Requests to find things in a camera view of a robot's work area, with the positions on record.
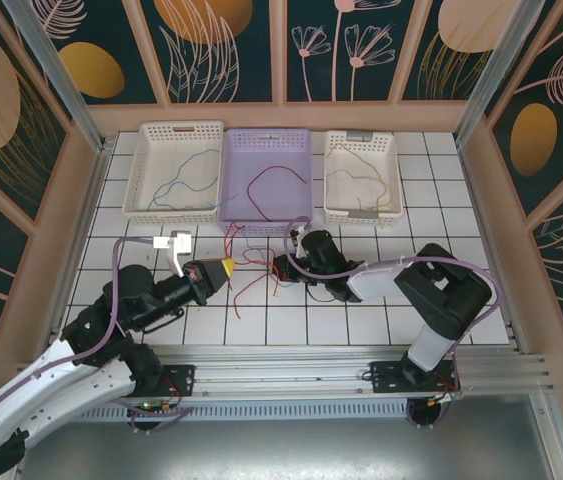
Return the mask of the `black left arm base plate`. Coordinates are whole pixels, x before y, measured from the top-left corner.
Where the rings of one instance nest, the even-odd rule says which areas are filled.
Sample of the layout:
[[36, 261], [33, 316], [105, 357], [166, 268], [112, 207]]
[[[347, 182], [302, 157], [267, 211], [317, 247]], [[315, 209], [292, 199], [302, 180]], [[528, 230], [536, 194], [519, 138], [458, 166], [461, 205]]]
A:
[[155, 392], [160, 397], [190, 397], [195, 386], [194, 365], [164, 365], [164, 370]]

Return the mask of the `small wired connector board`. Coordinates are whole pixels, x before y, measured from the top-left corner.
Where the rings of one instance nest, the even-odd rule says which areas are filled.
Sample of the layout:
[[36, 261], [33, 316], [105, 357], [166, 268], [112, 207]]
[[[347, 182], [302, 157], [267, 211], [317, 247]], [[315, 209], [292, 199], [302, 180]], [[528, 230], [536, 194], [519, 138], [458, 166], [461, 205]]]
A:
[[439, 393], [427, 401], [427, 406], [432, 407], [438, 404], [449, 403], [456, 400], [461, 400], [463, 398], [463, 394], [460, 391], [449, 391]]
[[142, 402], [138, 408], [149, 413], [169, 413], [178, 407], [182, 401], [182, 395], [174, 383], [167, 383], [169, 397], [165, 400], [154, 400]]

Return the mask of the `grey metal sheet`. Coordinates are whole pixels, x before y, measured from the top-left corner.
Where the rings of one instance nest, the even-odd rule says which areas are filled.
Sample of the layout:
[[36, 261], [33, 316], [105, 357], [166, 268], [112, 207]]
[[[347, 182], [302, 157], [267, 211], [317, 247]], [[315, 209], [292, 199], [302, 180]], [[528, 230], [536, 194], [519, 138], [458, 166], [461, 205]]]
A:
[[525, 415], [422, 431], [404, 420], [182, 422], [151, 436], [74, 424], [18, 480], [563, 480]]

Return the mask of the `aluminium side rail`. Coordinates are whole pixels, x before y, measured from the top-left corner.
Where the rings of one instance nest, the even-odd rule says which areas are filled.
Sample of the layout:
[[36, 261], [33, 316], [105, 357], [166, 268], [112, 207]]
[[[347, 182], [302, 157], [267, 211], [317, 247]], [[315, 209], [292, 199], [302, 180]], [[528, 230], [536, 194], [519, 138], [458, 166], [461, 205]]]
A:
[[76, 211], [74, 226], [62, 257], [62, 264], [50, 298], [48, 311], [40, 330], [40, 337], [37, 342], [38, 353], [47, 348], [49, 341], [62, 325], [115, 142], [115, 136], [105, 137], [102, 148], [94, 157], [93, 166], [85, 184], [84, 195]]
[[515, 348], [523, 354], [530, 351], [514, 299], [515, 248], [521, 245], [519, 202], [500, 155], [491, 142], [471, 138], [457, 143], [458, 153], [467, 175], [471, 199], [475, 202], [479, 228], [484, 236], [486, 256], [500, 285], [499, 309], [510, 327]]

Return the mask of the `large white perforated basket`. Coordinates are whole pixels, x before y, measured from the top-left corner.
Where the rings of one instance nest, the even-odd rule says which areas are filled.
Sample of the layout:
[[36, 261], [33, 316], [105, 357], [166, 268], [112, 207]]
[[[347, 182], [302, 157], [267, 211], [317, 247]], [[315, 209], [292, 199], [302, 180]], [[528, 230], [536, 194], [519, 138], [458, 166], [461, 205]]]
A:
[[217, 218], [224, 124], [140, 126], [122, 213], [135, 224], [200, 224]]

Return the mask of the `purple perforated basket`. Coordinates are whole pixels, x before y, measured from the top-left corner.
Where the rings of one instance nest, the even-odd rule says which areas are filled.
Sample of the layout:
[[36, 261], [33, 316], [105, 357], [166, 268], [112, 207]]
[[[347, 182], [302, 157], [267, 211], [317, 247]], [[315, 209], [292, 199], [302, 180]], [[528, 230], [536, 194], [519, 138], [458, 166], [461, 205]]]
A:
[[248, 237], [280, 236], [312, 215], [312, 145], [307, 129], [230, 129], [224, 135], [218, 223]]

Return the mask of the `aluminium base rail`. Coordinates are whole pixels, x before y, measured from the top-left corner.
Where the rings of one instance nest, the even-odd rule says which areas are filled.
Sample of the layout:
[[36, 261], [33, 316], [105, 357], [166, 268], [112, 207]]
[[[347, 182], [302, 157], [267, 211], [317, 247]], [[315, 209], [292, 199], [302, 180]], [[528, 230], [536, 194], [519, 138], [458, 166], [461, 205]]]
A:
[[[373, 361], [398, 361], [404, 346], [156, 346], [166, 364], [195, 367], [194, 400], [344, 399], [369, 397], [361, 374]], [[541, 355], [511, 347], [461, 346], [456, 351], [465, 396], [551, 392]]]

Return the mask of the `aluminium corner post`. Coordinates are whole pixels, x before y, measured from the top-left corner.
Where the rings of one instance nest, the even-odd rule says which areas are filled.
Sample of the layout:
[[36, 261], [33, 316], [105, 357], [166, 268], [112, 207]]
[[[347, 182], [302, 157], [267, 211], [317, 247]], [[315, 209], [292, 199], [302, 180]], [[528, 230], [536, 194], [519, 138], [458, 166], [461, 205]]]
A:
[[536, 24], [544, 4], [545, 0], [519, 0], [457, 124], [454, 138], [458, 150], [461, 150], [469, 140], [485, 108]]
[[55, 46], [59, 40], [70, 39], [87, 18], [85, 0], [0, 0], [0, 4], [46, 85], [58, 95], [89, 145], [102, 150], [104, 135]]

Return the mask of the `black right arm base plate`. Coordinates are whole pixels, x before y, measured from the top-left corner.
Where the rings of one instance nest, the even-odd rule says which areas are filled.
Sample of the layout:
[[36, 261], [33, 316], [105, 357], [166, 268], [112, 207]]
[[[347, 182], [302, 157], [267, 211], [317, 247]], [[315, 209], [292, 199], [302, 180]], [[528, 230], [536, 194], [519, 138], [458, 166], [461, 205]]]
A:
[[406, 379], [400, 361], [374, 361], [369, 364], [364, 378], [375, 394], [410, 392], [413, 385]]

